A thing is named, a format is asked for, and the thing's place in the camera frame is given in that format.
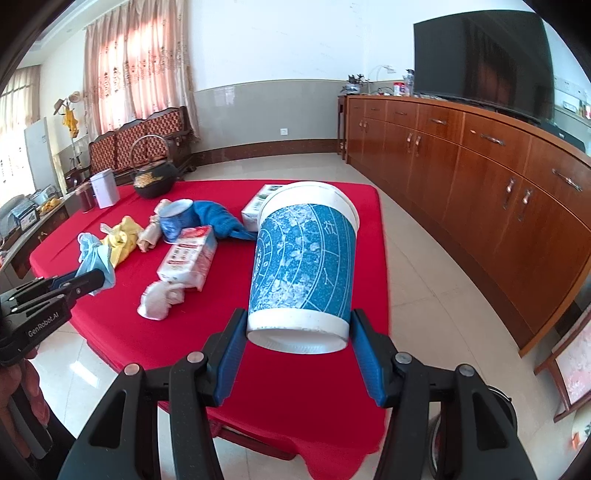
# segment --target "blue gripper pad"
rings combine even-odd
[[[67,273],[65,275],[62,275],[61,277],[57,277],[51,284],[51,290],[57,290],[64,283],[75,278],[75,276],[76,276],[76,270],[74,270],[73,272]]]
[[[217,367],[217,381],[216,387],[213,390],[213,399],[218,406],[230,396],[236,374],[238,373],[238,367],[240,366],[244,347],[246,346],[247,318],[247,312],[243,311]]]
[[[372,340],[377,335],[369,325],[367,319],[363,320],[360,314],[354,310],[351,312],[351,323],[349,327],[349,336],[355,352],[355,358],[361,370],[363,383],[368,391],[368,395],[374,399],[378,407],[384,407],[387,399],[387,394],[384,387],[384,379],[387,378],[388,373],[386,369],[392,370],[389,359],[384,365],[376,355],[379,351],[376,342],[370,341],[368,333],[372,336]],[[370,332],[366,332],[363,323],[369,326]]]

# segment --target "milk carton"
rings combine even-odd
[[[261,210],[262,203],[267,199],[269,194],[281,187],[283,187],[283,185],[263,185],[263,188],[261,188],[251,201],[246,204],[242,210],[242,223],[246,230],[249,232],[258,232],[256,219],[259,210]]]
[[[210,225],[184,228],[158,267],[160,280],[202,290],[217,241]]]

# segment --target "ceiling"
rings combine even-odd
[[[72,35],[125,0],[73,0],[37,37],[19,67],[39,65]]]

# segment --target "teapot handle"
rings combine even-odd
[[[133,171],[131,172],[131,176],[132,178],[135,178],[135,176],[138,174],[138,170],[137,168],[135,168],[135,163],[134,163],[134,148],[135,146],[144,138],[148,138],[148,137],[156,137],[159,138],[160,140],[162,140],[162,142],[164,143],[164,148],[166,149],[166,159],[168,160],[168,158],[170,157],[170,149],[168,147],[168,142],[164,139],[164,137],[161,137],[160,135],[156,135],[156,134],[147,134],[147,135],[143,135],[141,137],[139,137],[135,142],[132,143],[131,148],[129,149],[129,161],[131,162],[131,165],[133,167]]]

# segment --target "television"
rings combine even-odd
[[[414,24],[415,93],[489,106],[526,121],[554,116],[548,38],[533,12],[485,10]]]

